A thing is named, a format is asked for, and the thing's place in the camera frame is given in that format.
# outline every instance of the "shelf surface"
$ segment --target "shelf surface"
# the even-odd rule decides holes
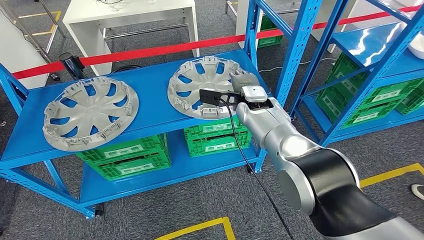
[[[305,97],[303,102],[309,109],[316,122],[326,133],[332,126],[332,123],[315,102],[315,97],[316,96]],[[340,129],[335,133],[334,137],[330,139],[329,142],[337,142],[344,139],[353,138],[363,134],[372,133],[375,131],[388,129],[419,120],[424,120],[424,107],[415,110],[407,115],[402,115],[398,111],[393,110],[386,117]]]
[[[392,23],[335,33],[333,42],[358,66],[366,67],[378,62],[401,32],[400,23]],[[406,49],[388,69],[385,78],[407,81],[423,76],[424,60],[419,59],[409,49]]]
[[[182,129],[169,132],[168,143],[172,166],[158,171],[107,181],[85,163],[80,203],[89,206],[246,165],[238,149],[190,157]],[[243,152],[250,163],[256,162],[252,143]]]
[[[236,61],[242,69],[254,73],[264,89],[268,89],[244,50],[220,53],[215,56]],[[178,112],[169,103],[167,97],[169,79],[181,64],[192,59],[167,62],[108,75],[113,79],[126,82],[137,92],[139,111],[134,121],[121,135],[103,146],[207,122],[208,120],[189,117]],[[30,90],[22,113],[1,157],[0,166],[18,167],[72,154],[72,152],[61,151],[50,146],[45,140],[42,130],[44,109],[47,104],[72,83],[74,82]]]

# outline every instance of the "gray carpet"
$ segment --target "gray carpet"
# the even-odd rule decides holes
[[[39,3],[32,1],[14,0],[9,3],[19,15],[41,13]],[[62,10],[62,16],[69,0],[46,0],[51,11]],[[235,32],[235,18],[232,14],[224,14],[223,0],[196,0],[197,24],[200,39],[220,36],[230,36]],[[294,22],[295,14],[285,15],[289,23]],[[181,20],[137,24],[112,30],[113,34],[148,29],[160,24],[180,23]],[[37,21],[26,24],[33,29],[46,31],[50,29],[49,19],[39,17]],[[76,44],[69,34],[62,39],[58,34],[50,56],[56,59],[62,52],[71,52],[81,56]],[[47,36],[38,36],[44,45]],[[149,33],[110,41],[108,44],[113,52],[178,44],[187,42],[186,29],[173,29],[163,32]],[[258,50],[258,67],[260,70],[272,69],[281,65],[286,52],[287,41],[278,46],[270,46]],[[317,46],[310,39],[302,62],[311,59]],[[209,55],[237,49],[237,44],[202,49],[202,55]],[[328,54],[326,57],[337,58],[340,52]],[[192,57],[191,51],[136,59],[114,63],[117,68],[125,64],[148,66],[179,59]],[[322,84],[331,69],[332,61],[323,61],[315,76],[314,86]],[[307,64],[301,65],[296,75],[292,91],[288,97],[286,108],[293,101],[294,94],[304,75]],[[93,76],[91,69],[87,75]],[[280,69],[272,72],[262,72],[261,75],[272,90],[275,90]],[[70,77],[60,73],[62,81]],[[11,108],[4,93],[0,90],[0,120],[7,125],[0,128],[0,153],[3,151],[12,132],[17,116]],[[305,128],[297,121],[294,123],[298,130],[307,135]],[[396,128],[366,134],[348,140],[333,143],[330,147],[345,153],[356,166],[361,179],[371,177],[389,170],[403,167],[412,163],[424,164],[424,123],[414,122]],[[72,193],[77,196],[81,181],[81,161],[71,155],[55,159],[65,183]],[[51,183],[42,163],[24,168],[31,174]],[[288,227],[296,240],[322,239],[306,216],[292,210],[285,197],[279,190],[279,183],[269,159],[259,175],[271,191]],[[363,190],[378,203],[398,213],[424,232],[424,202],[412,195],[409,186],[412,183],[424,184],[424,177],[419,172],[404,174]],[[3,224],[4,234],[0,239],[5,240],[56,240],[56,239],[103,239],[103,240],[151,240],[162,235],[177,231],[191,225],[208,220],[228,216],[239,240],[288,240],[289,236],[279,222],[265,194],[245,167],[238,167],[224,172],[189,180],[130,197],[116,199],[105,204],[104,217],[86,220],[81,214],[66,208],[26,188],[14,183],[6,183],[0,179],[0,223]],[[179,240],[218,240],[225,239],[222,225],[209,227],[182,237]]]

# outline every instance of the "green plastic crate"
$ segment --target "green plastic crate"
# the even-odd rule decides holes
[[[399,105],[396,110],[407,115],[417,109],[424,107],[424,83],[414,89]]]
[[[262,22],[260,24],[260,30],[263,31],[263,30],[274,30],[274,29],[278,29],[277,26],[267,16],[264,15],[262,17]],[[269,47],[273,45],[279,45],[281,44],[282,40],[283,40],[283,36],[272,36],[267,38],[261,38],[257,42],[257,47],[264,48],[264,47]]]
[[[368,108],[356,110],[345,122],[342,129],[377,120],[387,116],[402,100],[380,103]]]
[[[241,148],[244,149],[250,146],[252,134],[246,128],[237,129],[236,135]],[[197,139],[186,139],[186,141],[190,157],[198,157],[238,149],[233,130],[231,130],[231,133],[227,134],[207,136]]]
[[[337,88],[328,87],[325,89],[323,96],[319,96],[316,98],[316,104],[324,111],[324,113],[327,115],[328,119],[332,123],[337,119],[337,117],[340,115],[340,113],[347,104],[344,101],[339,101],[340,99],[344,99],[340,95],[342,94],[338,91]],[[343,128],[385,117],[401,101],[402,99],[398,99],[395,101],[384,102],[369,107],[357,108],[353,112],[351,117],[343,125]]]
[[[129,159],[90,165],[96,172],[108,181],[157,171],[171,167],[171,159],[168,149],[158,152],[143,154]]]
[[[162,151],[166,134],[153,135],[119,144],[78,152],[76,155],[91,165],[110,163]]]
[[[334,81],[338,78],[341,78],[349,73],[352,73],[358,70],[359,67],[350,60],[345,54],[341,54],[337,59],[334,67],[329,74],[326,83]],[[347,103],[356,93],[356,91],[361,87],[364,81],[367,79],[368,73],[360,73],[354,77],[346,79],[332,87],[335,87],[339,93],[343,96],[344,100],[340,99],[339,101],[344,101]],[[422,82],[424,82],[424,78],[419,78],[410,81],[404,81],[400,83],[395,83],[387,86],[381,86],[375,89],[372,93],[370,93],[365,100],[360,104],[358,109],[367,109],[374,105],[378,105],[381,103],[397,101],[400,99],[406,98],[407,95],[411,93],[415,88],[417,88]],[[324,91],[321,91],[319,96],[322,97],[324,95]]]
[[[108,181],[171,167],[165,133],[76,155]]]
[[[241,128],[247,130],[247,128],[240,123],[239,119],[236,116],[232,117],[232,119],[234,121],[234,127],[236,130]],[[219,120],[212,120],[210,121],[210,123],[204,123],[184,128],[185,139],[213,137],[216,135],[224,135],[232,132],[233,127],[231,125],[231,120],[229,117]]]

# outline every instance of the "robotic arm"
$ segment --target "robotic arm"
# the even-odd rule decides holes
[[[358,174],[342,153],[300,134],[255,75],[231,75],[234,92],[200,90],[203,103],[236,106],[238,119],[267,150],[289,204],[329,240],[424,240],[424,234],[359,189]]]

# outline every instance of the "power cord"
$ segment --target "power cord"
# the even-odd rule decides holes
[[[121,66],[121,67],[118,67],[117,69],[113,70],[112,73],[123,72],[123,71],[133,70],[133,69],[139,69],[141,67],[142,66],[140,66],[140,65],[134,65],[134,64],[125,65],[125,66]]]
[[[323,59],[321,59],[321,60],[319,60],[320,62],[321,61],[323,61],[323,60],[334,60],[334,61],[337,61],[337,59],[334,59],[334,58],[323,58]],[[312,60],[309,60],[309,61],[306,61],[306,62],[301,62],[301,63],[299,63],[300,65],[302,65],[302,64],[308,64],[308,63],[310,63],[310,62],[312,62]],[[283,67],[282,66],[277,66],[277,67],[274,67],[274,68],[271,68],[271,69],[264,69],[264,70],[260,70],[260,71],[258,71],[258,73],[260,73],[260,72],[271,72],[271,71],[274,71],[274,70],[276,70],[276,69],[282,69]]]
[[[277,208],[277,205],[275,204],[273,198],[271,197],[270,193],[268,192],[268,190],[265,188],[265,185],[262,183],[262,181],[259,179],[258,175],[255,173],[255,170],[252,168],[252,166],[250,165],[248,159],[245,156],[245,153],[242,150],[242,147],[240,146],[239,140],[237,139],[237,134],[236,134],[236,127],[234,126],[234,120],[233,120],[233,116],[231,115],[231,109],[230,106],[228,105],[228,103],[226,101],[224,101],[222,98],[219,99],[219,101],[221,101],[226,108],[228,109],[228,114],[229,114],[229,119],[231,120],[231,126],[232,126],[232,133],[234,134],[234,139],[235,139],[235,143],[237,143],[237,147],[238,150],[240,150],[241,156],[243,157],[244,161],[246,162],[248,168],[251,170],[251,172],[253,173],[254,177],[256,178],[257,182],[259,183],[259,185],[261,186],[261,188],[263,189],[263,191],[265,192],[266,196],[268,197],[269,201],[272,204],[272,207],[274,208],[275,212],[278,215],[278,218],[280,219],[282,225],[284,226],[285,230],[288,233],[288,236],[290,237],[291,240],[294,240],[292,233],[289,230],[289,226],[287,226],[286,222],[284,221],[283,217],[280,214],[280,211]]]
[[[112,5],[112,4],[117,4],[117,3],[120,3],[120,2],[122,2],[123,0],[116,0],[116,1],[114,1],[114,2],[107,2],[107,0],[97,0],[97,2],[100,2],[100,3],[102,3],[102,4],[107,4],[107,5]]]

